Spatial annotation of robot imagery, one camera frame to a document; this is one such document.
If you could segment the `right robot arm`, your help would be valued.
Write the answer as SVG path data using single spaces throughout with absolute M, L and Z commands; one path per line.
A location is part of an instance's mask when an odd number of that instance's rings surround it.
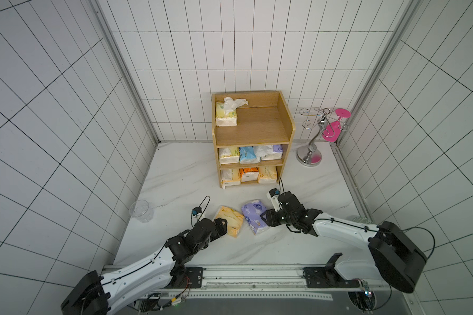
M 413 293 L 428 257 L 396 224 L 363 224 L 307 209 L 291 192 L 267 193 L 273 209 L 262 214 L 268 227 L 285 225 L 294 233 L 348 244 L 356 254 L 335 253 L 326 266 L 345 280 L 383 280 L 395 290 Z

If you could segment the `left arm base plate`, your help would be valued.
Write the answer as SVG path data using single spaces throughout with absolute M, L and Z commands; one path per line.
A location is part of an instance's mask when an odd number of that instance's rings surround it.
M 202 267 L 183 267 L 171 272 L 172 279 L 162 289 L 199 289 L 202 287 L 204 269 Z

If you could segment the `yellow-green tissue pack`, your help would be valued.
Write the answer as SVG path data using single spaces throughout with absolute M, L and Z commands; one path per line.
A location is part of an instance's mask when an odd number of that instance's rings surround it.
M 215 105 L 215 124 L 217 127 L 235 127 L 237 126 L 237 109 L 248 105 L 246 99 L 233 99 L 225 97 L 223 102 L 217 102 Z

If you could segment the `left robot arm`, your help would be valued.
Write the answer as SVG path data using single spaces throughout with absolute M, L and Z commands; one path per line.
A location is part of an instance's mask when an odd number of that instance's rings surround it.
M 63 314 L 115 314 L 149 292 L 177 286 L 185 264 L 227 233 L 227 220 L 207 218 L 166 240 L 160 250 L 114 272 L 86 274 L 61 303 Z

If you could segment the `blue tissue pack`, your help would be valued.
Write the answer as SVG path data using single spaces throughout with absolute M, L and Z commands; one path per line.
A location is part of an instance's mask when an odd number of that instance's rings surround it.
M 239 148 L 239 163 L 240 164 L 257 164 L 261 161 L 254 153 L 253 146 L 245 146 Z

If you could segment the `orange-yellow tissue pack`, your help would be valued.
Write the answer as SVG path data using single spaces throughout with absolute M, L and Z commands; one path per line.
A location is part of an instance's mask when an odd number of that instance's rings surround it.
M 225 219 L 227 221 L 227 235 L 237 238 L 244 223 L 244 215 L 226 206 L 221 206 L 215 214 L 214 219 Z

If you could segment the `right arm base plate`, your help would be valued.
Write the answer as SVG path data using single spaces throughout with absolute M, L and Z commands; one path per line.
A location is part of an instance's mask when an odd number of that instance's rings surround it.
M 302 276 L 308 288 L 360 288 L 358 280 L 346 280 L 331 267 L 306 267 L 303 269 Z

